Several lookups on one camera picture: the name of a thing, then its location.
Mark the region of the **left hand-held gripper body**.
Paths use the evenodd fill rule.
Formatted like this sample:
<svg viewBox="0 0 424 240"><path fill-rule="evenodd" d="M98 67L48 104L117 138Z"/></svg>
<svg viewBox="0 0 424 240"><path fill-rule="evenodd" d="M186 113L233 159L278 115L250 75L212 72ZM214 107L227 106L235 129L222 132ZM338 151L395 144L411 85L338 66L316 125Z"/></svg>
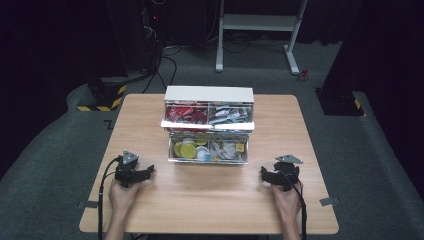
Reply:
<svg viewBox="0 0 424 240"><path fill-rule="evenodd" d="M123 151L123 155L119 157L118 166L115 170L115 179L118 180L122 187L130 188L133 184L133 175L136 173L139 156L128 150Z"/></svg>

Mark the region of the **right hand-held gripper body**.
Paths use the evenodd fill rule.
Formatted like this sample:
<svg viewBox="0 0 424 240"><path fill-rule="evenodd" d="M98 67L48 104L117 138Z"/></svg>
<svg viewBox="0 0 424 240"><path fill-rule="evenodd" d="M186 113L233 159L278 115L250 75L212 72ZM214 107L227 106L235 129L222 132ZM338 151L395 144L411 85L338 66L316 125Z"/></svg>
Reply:
<svg viewBox="0 0 424 240"><path fill-rule="evenodd" d="M281 176L279 186L284 192L287 192L299 182L299 164L302 164L303 161L293 155L277 156L276 160L274 170Z"/></svg>

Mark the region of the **pile of silver packets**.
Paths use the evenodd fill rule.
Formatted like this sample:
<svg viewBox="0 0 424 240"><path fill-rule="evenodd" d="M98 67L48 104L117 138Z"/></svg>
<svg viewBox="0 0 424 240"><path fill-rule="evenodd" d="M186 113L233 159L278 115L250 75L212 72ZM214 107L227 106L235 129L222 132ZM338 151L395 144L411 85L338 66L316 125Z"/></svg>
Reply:
<svg viewBox="0 0 424 240"><path fill-rule="evenodd" d="M209 112L208 123L232 124L247 123L252 121L252 109L243 106L220 106L212 108Z"/></svg>

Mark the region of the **clear drawer with packets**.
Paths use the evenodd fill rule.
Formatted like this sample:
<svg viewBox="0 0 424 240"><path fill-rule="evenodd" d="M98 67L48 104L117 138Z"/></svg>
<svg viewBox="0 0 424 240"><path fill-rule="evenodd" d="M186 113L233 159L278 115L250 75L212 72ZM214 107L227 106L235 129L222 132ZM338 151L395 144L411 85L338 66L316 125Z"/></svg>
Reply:
<svg viewBox="0 0 424 240"><path fill-rule="evenodd" d="M252 121L247 123L232 123L232 124L216 124L212 125L208 123L206 124L191 124L191 123L174 123L167 121L165 119L166 108L168 106L176 106L176 105L187 105L187 106L198 106L204 107L207 109L208 119L209 112L212 108L220 107L220 106L243 106L250 107L252 109ZM166 101L165 102L165 111L164 117L161 122L161 126L169 131L243 131L243 132L251 132L255 129L255 123L253 120L253 103L248 102L220 102L220 101Z"/></svg>

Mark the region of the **white drawer organizer case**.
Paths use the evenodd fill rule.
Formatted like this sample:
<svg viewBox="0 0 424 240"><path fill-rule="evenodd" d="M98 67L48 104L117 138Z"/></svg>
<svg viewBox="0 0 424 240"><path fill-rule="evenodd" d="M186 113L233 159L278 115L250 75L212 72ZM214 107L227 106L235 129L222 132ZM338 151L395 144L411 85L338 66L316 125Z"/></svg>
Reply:
<svg viewBox="0 0 424 240"><path fill-rule="evenodd" d="M254 95L247 87L168 86L164 100L253 103Z"/></svg>

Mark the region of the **person's left hand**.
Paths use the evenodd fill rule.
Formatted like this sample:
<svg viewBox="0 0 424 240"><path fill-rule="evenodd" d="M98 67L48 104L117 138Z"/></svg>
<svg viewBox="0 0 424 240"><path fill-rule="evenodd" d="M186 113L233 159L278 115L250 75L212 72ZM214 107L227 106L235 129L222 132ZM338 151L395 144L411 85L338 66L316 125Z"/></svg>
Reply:
<svg viewBox="0 0 424 240"><path fill-rule="evenodd" d="M112 207L113 219L124 219L128 216L141 184L133 184L125 188L117 180L113 180L109 189L109 200Z"/></svg>

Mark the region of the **person's right hand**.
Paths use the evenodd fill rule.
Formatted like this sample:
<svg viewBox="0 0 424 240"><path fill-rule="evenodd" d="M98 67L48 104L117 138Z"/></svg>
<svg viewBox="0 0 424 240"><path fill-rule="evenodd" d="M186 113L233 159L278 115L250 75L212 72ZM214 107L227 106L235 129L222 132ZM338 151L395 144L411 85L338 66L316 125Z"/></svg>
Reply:
<svg viewBox="0 0 424 240"><path fill-rule="evenodd" d="M291 189L283 191L277 185L271 186L277 211L284 222L296 220L297 214L301 208L301 202L298 193Z"/></svg>

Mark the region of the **group of white creamer cups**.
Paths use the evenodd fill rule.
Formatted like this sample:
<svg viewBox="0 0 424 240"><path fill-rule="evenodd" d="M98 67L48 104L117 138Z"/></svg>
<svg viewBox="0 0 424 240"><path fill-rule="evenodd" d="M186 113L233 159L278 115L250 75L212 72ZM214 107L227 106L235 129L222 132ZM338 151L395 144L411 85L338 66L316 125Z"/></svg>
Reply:
<svg viewBox="0 0 424 240"><path fill-rule="evenodd" d="M205 146L196 148L195 157L200 161L232 161L238 153L234 142L209 141Z"/></svg>

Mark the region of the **clear drawer with capsules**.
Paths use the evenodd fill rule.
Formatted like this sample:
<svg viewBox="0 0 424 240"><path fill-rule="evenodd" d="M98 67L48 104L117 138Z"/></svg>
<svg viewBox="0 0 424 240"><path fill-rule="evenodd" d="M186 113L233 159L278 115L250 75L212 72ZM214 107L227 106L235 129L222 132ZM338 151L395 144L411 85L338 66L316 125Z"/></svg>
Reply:
<svg viewBox="0 0 424 240"><path fill-rule="evenodd" d="M249 136L229 133L169 134L168 160L180 163L246 164Z"/></svg>

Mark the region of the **pile of red packets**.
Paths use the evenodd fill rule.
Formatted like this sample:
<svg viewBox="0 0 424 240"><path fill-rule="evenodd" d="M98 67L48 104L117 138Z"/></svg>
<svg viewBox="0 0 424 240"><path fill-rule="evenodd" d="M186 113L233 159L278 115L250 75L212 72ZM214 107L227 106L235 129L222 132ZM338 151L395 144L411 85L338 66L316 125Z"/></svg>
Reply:
<svg viewBox="0 0 424 240"><path fill-rule="evenodd" d="M176 105L166 108L165 119L174 123L206 124L208 114L204 107Z"/></svg>

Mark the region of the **black yellow striped base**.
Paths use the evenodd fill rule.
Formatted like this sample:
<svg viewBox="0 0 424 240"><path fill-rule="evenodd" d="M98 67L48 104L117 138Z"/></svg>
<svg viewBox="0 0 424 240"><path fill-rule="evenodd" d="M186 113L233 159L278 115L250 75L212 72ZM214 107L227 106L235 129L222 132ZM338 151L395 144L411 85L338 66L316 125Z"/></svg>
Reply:
<svg viewBox="0 0 424 240"><path fill-rule="evenodd" d="M95 79L87 84L77 108L79 111L114 111L118 108L127 88L126 84L116 82L104 82Z"/></svg>

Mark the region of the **black stand base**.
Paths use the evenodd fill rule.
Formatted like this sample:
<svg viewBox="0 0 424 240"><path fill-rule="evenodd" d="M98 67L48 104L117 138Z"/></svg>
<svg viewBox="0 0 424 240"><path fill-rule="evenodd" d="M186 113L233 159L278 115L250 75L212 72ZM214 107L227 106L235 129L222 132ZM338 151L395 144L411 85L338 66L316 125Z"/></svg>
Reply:
<svg viewBox="0 0 424 240"><path fill-rule="evenodd" d="M328 116L363 116L359 100L351 93L338 94L335 91L316 88L315 94L321 109Z"/></svg>

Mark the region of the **dark equipment rack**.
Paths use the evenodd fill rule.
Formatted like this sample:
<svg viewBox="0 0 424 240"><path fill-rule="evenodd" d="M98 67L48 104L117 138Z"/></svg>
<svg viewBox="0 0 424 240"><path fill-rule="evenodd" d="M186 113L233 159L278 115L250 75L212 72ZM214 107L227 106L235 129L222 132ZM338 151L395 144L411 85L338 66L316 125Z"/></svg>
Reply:
<svg viewBox="0 0 424 240"><path fill-rule="evenodd" d="M160 23L160 10L154 0L139 0L139 15L144 31L144 39L150 58L150 68L156 72L163 51L163 30Z"/></svg>

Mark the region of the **white metal stand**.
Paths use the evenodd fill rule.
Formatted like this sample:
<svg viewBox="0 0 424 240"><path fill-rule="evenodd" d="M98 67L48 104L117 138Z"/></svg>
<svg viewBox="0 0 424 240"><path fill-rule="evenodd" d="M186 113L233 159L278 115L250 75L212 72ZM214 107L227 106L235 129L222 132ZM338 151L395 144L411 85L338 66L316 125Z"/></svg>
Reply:
<svg viewBox="0 0 424 240"><path fill-rule="evenodd" d="M308 0L301 0L298 13L293 16L282 15L249 15L227 14L225 12L225 0L220 0L218 44L216 50L215 70L222 72L224 69L223 37L225 30L250 30L250 31L274 31L290 32L290 41L283 46L290 71L293 75L299 75L301 71L296 63L293 48L303 20Z"/></svg>

